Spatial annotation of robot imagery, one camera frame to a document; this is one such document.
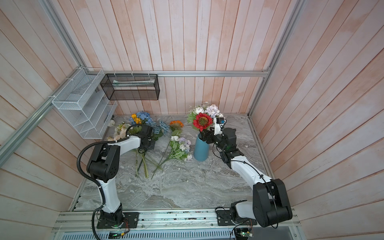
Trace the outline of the red gerbera flower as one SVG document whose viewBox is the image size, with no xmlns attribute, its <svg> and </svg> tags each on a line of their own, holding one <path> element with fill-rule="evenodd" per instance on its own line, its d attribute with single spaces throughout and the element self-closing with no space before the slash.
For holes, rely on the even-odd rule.
<svg viewBox="0 0 384 240">
<path fill-rule="evenodd" d="M 193 125 L 200 132 L 207 129 L 213 124 L 213 118 L 204 113 L 199 113 L 196 115 L 196 118 L 193 120 Z"/>
</svg>

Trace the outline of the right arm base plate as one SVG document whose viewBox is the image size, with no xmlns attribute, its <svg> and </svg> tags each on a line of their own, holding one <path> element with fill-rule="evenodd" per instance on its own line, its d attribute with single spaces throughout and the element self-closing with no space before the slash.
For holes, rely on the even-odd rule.
<svg viewBox="0 0 384 240">
<path fill-rule="evenodd" d="M 257 221 L 248 218 L 239 217 L 234 210 L 217 207 L 215 209 L 217 216 L 217 224 L 219 226 L 235 226 L 235 225 L 257 225 Z"/>
</svg>

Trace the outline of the dusty blue rose bunch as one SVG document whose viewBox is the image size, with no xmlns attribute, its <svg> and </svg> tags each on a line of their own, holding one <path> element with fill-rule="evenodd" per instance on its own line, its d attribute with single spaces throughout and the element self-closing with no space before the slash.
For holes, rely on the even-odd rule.
<svg viewBox="0 0 384 240">
<path fill-rule="evenodd" d="M 153 128 L 153 140 L 157 141 L 164 135 L 167 135 L 170 131 L 170 126 L 159 120 L 158 122 L 151 122 L 150 126 Z"/>
</svg>

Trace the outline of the lilac white flower bunch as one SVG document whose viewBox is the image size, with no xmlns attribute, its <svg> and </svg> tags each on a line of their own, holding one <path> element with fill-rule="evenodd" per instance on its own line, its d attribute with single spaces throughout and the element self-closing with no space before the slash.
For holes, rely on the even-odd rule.
<svg viewBox="0 0 384 240">
<path fill-rule="evenodd" d="M 219 110 L 215 104 L 210 105 L 208 102 L 193 107 L 188 114 L 187 122 L 192 123 L 198 114 L 207 114 L 211 118 L 224 118 L 224 114 Z"/>
</svg>

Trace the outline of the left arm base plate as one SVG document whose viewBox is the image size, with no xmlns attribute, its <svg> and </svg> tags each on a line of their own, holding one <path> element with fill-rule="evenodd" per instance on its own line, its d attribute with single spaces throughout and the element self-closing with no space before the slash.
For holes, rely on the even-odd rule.
<svg viewBox="0 0 384 240">
<path fill-rule="evenodd" d="M 97 229 L 137 228 L 139 212 L 105 213 L 101 212 Z"/>
</svg>

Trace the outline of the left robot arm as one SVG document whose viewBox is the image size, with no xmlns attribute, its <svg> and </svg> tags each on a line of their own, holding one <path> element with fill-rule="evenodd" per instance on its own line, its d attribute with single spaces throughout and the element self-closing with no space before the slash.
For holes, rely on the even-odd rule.
<svg viewBox="0 0 384 240">
<path fill-rule="evenodd" d="M 99 142 L 94 147 L 87 165 L 91 180 L 97 184 L 102 200 L 98 229 L 121 228 L 126 222 L 123 206 L 118 198 L 116 175 L 119 171 L 120 156 L 131 151 L 147 151 L 155 144 L 154 129 L 148 125 L 133 125 L 123 131 L 118 140 Z"/>
</svg>

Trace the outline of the teal ceramic vase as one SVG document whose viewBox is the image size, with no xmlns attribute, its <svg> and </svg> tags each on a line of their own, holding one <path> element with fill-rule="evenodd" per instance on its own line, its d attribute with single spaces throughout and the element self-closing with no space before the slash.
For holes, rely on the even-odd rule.
<svg viewBox="0 0 384 240">
<path fill-rule="evenodd" d="M 209 150 L 210 145 L 202 140 L 201 134 L 198 134 L 194 148 L 194 158 L 199 162 L 205 161 L 209 156 Z"/>
</svg>

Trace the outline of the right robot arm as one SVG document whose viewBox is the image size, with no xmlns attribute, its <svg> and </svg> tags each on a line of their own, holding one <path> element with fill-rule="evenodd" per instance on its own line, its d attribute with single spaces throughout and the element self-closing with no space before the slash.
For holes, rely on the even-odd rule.
<svg viewBox="0 0 384 240">
<path fill-rule="evenodd" d="M 272 179 L 258 170 L 237 148 L 236 130 L 224 128 L 220 133 L 214 129 L 202 131 L 202 141 L 214 144 L 220 159 L 238 173 L 252 189 L 251 201 L 231 204 L 230 214 L 234 223 L 255 220 L 261 227 L 278 226 L 293 217 L 285 184 Z"/>
</svg>

